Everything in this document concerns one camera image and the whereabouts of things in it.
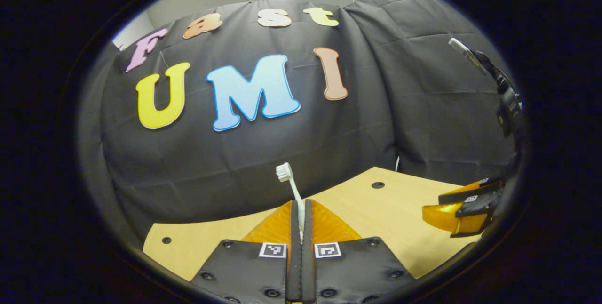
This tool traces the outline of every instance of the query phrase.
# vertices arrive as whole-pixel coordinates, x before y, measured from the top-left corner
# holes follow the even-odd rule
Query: white toothbrush
[[[281,183],[284,183],[287,180],[290,180],[291,182],[293,194],[295,195],[295,201],[297,201],[297,209],[299,210],[299,233],[301,234],[301,240],[303,240],[303,227],[305,225],[305,203],[303,203],[303,199],[301,199],[299,191],[297,190],[297,186],[295,185],[295,179],[293,178],[293,169],[291,169],[291,165],[288,162],[278,165],[276,167],[276,175]]]

